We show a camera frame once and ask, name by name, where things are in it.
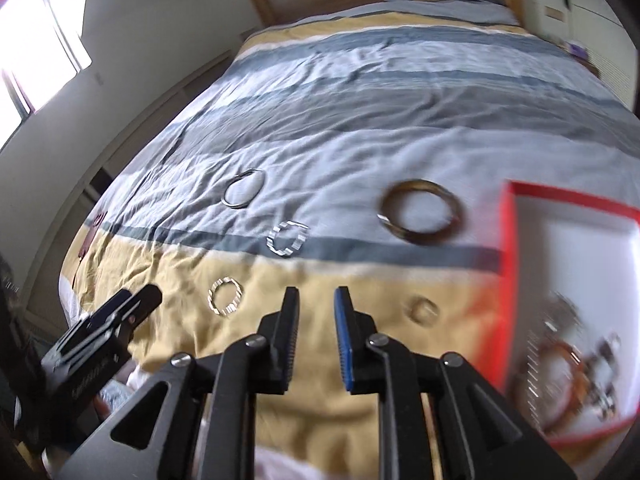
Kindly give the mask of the large thin silver bangle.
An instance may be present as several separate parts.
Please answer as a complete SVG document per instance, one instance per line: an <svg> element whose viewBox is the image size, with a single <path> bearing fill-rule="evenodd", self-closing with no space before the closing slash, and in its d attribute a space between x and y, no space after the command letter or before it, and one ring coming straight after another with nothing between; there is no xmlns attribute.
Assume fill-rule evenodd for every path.
<svg viewBox="0 0 640 480"><path fill-rule="evenodd" d="M221 203L230 209L245 209L258 196L265 182L264 170L257 168L244 170L224 185Z"/></svg>

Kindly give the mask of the brown horn bangle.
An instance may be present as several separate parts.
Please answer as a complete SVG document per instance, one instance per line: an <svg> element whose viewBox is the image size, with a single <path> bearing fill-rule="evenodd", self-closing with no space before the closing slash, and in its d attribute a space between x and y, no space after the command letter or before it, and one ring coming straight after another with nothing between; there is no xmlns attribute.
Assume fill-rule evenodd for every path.
<svg viewBox="0 0 640 480"><path fill-rule="evenodd" d="M422 179L386 188L378 203L378 221L405 242L434 245L449 240L463 226L462 201L442 185Z"/></svg>

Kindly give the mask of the amber orange bangle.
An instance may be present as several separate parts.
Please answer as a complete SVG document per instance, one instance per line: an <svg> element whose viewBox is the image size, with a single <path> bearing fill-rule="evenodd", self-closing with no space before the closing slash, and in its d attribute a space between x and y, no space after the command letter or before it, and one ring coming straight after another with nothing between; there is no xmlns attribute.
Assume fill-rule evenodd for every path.
<svg viewBox="0 0 640 480"><path fill-rule="evenodd" d="M530 344L511 382L510 398L542 434L557 434L580 413L589 389L586 363L565 341Z"/></svg>

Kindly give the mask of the striped blue yellow duvet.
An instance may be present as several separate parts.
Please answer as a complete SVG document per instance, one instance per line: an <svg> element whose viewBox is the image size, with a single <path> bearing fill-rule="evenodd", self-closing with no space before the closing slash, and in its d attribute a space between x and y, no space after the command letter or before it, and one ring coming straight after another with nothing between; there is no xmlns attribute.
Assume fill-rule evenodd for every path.
<svg viewBox="0 0 640 480"><path fill-rule="evenodd" d="M266 173L245 209L221 203ZM462 229L415 245L378 221L386 188L422 179L462 201ZM75 323L119 289L157 284L134 333L131 388L172 352L247 334L288 286L302 296L294 385L258 405L258 462L278 477L370 479L370 400L338 380L332 294L430 356L486 376L500 323L500 198L509 181L639 203L638 118L584 66L518 25L395 10L387 2L251 36L228 70L132 159L70 245L58 290ZM291 258L268 232L309 226Z"/></svg>

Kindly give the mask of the red gift box white interior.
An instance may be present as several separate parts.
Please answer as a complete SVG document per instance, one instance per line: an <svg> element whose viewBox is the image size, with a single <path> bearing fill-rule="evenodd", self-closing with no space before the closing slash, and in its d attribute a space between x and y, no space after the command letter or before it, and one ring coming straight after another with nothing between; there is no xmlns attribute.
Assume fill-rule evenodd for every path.
<svg viewBox="0 0 640 480"><path fill-rule="evenodd" d="M566 188L509 181L500 198L500 323L484 372L510 398L530 344L565 341L589 389L554 448L597 442L639 413L639 211Z"/></svg>

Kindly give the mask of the bright window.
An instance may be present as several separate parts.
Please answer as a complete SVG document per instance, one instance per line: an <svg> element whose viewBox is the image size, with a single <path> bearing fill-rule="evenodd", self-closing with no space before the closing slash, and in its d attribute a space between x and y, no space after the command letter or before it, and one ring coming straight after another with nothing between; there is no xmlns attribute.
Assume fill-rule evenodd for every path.
<svg viewBox="0 0 640 480"><path fill-rule="evenodd" d="M91 65L87 0L1 0L1 143Z"/></svg>

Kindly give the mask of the grey blue pillow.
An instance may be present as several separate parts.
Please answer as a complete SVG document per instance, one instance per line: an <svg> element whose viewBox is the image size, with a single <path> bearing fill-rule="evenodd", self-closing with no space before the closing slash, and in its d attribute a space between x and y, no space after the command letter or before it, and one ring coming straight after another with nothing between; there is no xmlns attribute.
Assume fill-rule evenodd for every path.
<svg viewBox="0 0 640 480"><path fill-rule="evenodd" d="M484 25L519 25L501 0L385 0L393 9Z"/></svg>

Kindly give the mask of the wooden nightstand with items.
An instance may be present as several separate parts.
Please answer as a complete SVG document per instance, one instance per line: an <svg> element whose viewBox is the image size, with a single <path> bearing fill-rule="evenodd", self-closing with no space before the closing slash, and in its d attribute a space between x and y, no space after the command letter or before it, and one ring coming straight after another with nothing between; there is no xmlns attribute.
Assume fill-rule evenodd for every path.
<svg viewBox="0 0 640 480"><path fill-rule="evenodd" d="M593 62L591 62L590 54L585 47L582 47L580 44L574 44L574 42L566 41L564 39L553 36L549 37L548 41L552 42L552 44L555 44L569 56L574 58L576 62L584 66L594 76L598 78L601 77L600 70L593 64Z"/></svg>

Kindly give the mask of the beige wall switch plate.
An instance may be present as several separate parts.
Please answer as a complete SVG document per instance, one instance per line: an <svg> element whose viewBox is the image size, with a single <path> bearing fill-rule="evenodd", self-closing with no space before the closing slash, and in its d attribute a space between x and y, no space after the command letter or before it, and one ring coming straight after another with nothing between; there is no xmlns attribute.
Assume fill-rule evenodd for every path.
<svg viewBox="0 0 640 480"><path fill-rule="evenodd" d="M544 7L544 15L547 18L552 18L552 20L555 20L555 21L559 21L559 22L565 21L564 12L559 9L552 8L552 6Z"/></svg>

